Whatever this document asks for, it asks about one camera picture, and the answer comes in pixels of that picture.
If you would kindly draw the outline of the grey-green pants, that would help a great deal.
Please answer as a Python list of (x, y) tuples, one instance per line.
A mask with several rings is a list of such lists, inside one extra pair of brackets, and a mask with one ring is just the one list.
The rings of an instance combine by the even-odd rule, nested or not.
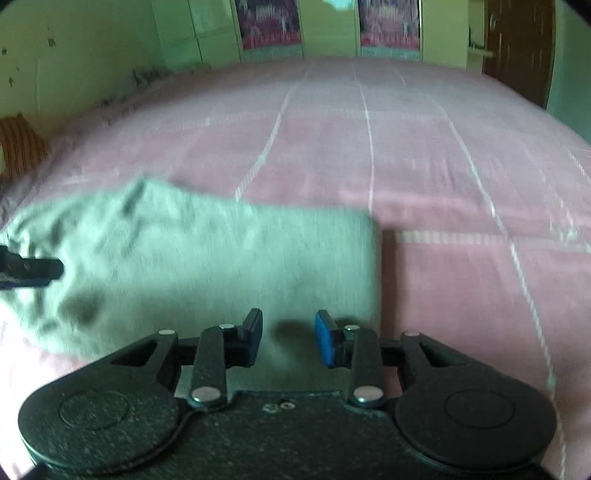
[(263, 312), (256, 365), (232, 390), (330, 389), (314, 318), (379, 326), (381, 236), (369, 214), (248, 204), (139, 178), (117, 190), (27, 206), (8, 221), (11, 251), (53, 257), (61, 279), (1, 295), (5, 335), (94, 360), (162, 329), (193, 337)]

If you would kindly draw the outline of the pink checked bedsheet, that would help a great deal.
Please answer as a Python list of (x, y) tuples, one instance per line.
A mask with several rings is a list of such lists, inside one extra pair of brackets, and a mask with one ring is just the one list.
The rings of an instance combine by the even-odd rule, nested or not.
[[(478, 74), (370, 59), (200, 69), (71, 122), (21, 209), (139, 178), (248, 204), (365, 212), (380, 229), (379, 326), (425, 333), (555, 402), (546, 467), (590, 475), (590, 147)], [(1, 463), (30, 465), (16, 418), (91, 360), (1, 325)]]

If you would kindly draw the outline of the dark brown wooden door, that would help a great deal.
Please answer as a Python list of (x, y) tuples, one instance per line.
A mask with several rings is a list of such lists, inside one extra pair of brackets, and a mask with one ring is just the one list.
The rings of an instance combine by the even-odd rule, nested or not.
[(544, 108), (550, 92), (555, 2), (495, 0), (485, 8), (486, 49), (493, 56), (483, 72)]

